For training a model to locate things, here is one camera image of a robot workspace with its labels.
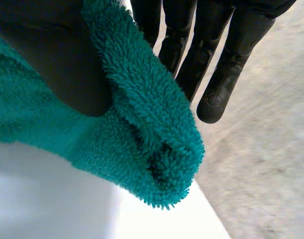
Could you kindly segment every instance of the white surface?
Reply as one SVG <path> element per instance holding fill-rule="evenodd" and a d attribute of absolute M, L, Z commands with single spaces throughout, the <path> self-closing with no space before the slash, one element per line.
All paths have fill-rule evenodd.
<path fill-rule="evenodd" d="M 0 239 L 229 239 L 196 182 L 170 211 L 27 145 L 0 143 Z"/>

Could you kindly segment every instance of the gray floor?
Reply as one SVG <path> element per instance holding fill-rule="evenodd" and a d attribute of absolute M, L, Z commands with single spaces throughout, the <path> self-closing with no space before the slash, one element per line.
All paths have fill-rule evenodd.
<path fill-rule="evenodd" d="M 163 24 L 156 52 L 164 30 Z M 230 235 L 304 239 L 304 0 L 256 46 L 223 118 L 198 123 L 207 154 L 197 181 Z"/>

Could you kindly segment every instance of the fuzzy fabric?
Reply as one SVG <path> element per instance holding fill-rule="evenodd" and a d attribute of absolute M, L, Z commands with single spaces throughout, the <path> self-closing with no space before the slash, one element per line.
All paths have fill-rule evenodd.
<path fill-rule="evenodd" d="M 169 208 L 188 194 L 204 154 L 189 103 L 124 7 L 88 0 L 83 16 L 113 85 L 112 108 L 92 118 L 61 103 L 0 39 L 0 141 L 61 155 Z"/>

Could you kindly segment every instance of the microfiber towel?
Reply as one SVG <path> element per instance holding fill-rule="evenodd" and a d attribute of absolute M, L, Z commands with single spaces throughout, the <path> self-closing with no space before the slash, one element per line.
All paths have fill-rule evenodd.
<path fill-rule="evenodd" d="M 112 85 L 112 107 L 93 118 L 66 106 L 0 39 L 0 141 L 60 155 L 169 209 L 188 194 L 204 155 L 189 102 L 124 7 L 86 0 L 82 14 Z"/>

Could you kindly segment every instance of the hand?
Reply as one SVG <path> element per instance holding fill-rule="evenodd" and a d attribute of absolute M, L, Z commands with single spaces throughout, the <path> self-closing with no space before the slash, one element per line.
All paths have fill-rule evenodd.
<path fill-rule="evenodd" d="M 83 0 L 0 0 L 0 36 L 65 104 L 88 116 L 111 105 L 101 60 L 81 18 Z"/>
<path fill-rule="evenodd" d="M 193 100 L 231 18 L 225 47 L 197 108 L 202 121 L 215 123 L 222 117 L 253 48 L 270 30 L 275 18 L 295 1 L 163 0 L 167 29 L 159 59 L 173 77 L 177 74 L 197 8 L 192 45 L 176 77 L 189 101 Z M 159 33 L 161 0 L 131 0 L 131 4 L 134 20 L 154 47 Z"/>

